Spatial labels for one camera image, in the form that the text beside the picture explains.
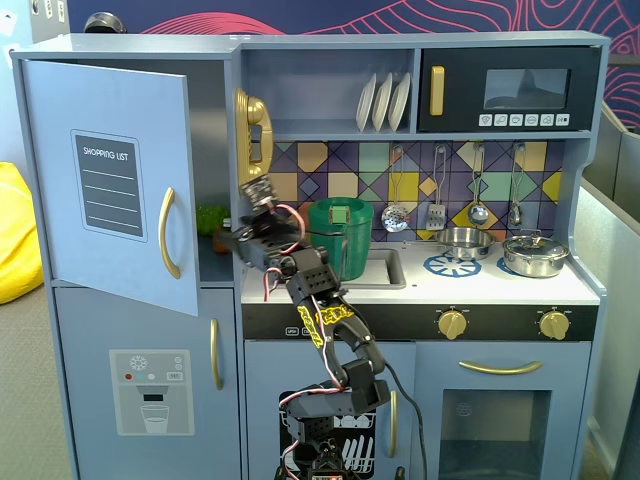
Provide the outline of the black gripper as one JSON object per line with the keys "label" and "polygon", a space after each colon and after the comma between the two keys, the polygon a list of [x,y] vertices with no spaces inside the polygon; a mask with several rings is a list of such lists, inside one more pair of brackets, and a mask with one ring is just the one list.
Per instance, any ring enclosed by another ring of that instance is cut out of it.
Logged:
{"label": "black gripper", "polygon": [[261,271],[276,267],[283,251],[301,239],[299,228],[279,214],[244,215],[240,221],[242,229],[219,230],[214,241]]}

